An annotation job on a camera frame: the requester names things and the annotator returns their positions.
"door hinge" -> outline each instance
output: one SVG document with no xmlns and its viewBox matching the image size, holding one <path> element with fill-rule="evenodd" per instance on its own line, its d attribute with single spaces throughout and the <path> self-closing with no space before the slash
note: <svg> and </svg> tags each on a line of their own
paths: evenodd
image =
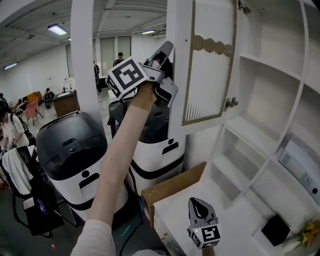
<svg viewBox="0 0 320 256">
<path fill-rule="evenodd" d="M 228 108 L 233 108 L 234 106 L 238 106 L 239 102 L 236 101 L 236 97 L 233 97 L 230 101 L 230 98 L 227 98 L 224 105 L 224 112 L 228 110 Z"/>
<path fill-rule="evenodd" d="M 242 10 L 245 15 L 251 13 L 250 8 L 246 4 L 242 3 L 241 1 L 238 1 L 238 10 L 240 11 Z"/>
</svg>

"cardboard box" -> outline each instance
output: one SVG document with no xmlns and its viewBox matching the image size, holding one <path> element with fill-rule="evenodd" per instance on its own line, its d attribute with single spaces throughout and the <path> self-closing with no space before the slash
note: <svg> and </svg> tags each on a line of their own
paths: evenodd
<svg viewBox="0 0 320 256">
<path fill-rule="evenodd" d="M 143 211 L 149 219 L 151 228 L 154 228 L 154 203 L 170 197 L 181 190 L 197 183 L 205 169 L 206 163 L 203 162 L 190 170 L 187 170 L 175 177 L 165 180 L 159 184 L 148 187 L 141 192 Z"/>
</svg>

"ribbed glass panel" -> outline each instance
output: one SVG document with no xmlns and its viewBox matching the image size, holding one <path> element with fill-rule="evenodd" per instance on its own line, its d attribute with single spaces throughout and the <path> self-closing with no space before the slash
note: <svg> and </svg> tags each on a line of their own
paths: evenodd
<svg viewBox="0 0 320 256">
<path fill-rule="evenodd" d="M 235 0 L 194 0 L 182 125 L 220 117 L 235 44 Z"/>
</svg>

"cabinet door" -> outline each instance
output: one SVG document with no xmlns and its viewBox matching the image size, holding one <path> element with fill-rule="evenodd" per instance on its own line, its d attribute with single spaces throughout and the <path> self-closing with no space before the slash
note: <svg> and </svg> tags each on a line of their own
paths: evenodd
<svg viewBox="0 0 320 256">
<path fill-rule="evenodd" d="M 178 87 L 170 109 L 170 138 L 221 125 L 230 113 L 224 110 L 234 90 L 237 2 L 168 0 L 166 39 L 174 45 Z"/>
</svg>

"pink chair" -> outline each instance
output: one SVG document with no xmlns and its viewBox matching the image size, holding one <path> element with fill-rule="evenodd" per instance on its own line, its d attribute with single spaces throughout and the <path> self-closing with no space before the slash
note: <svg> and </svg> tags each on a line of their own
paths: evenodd
<svg viewBox="0 0 320 256">
<path fill-rule="evenodd" d="M 26 124 L 29 125 L 29 119 L 32 118 L 33 126 L 35 126 L 34 118 L 38 118 L 37 114 L 42 116 L 39 112 L 38 99 L 35 99 L 34 101 L 31 101 L 26 105 L 24 114 L 26 117 Z"/>
</svg>

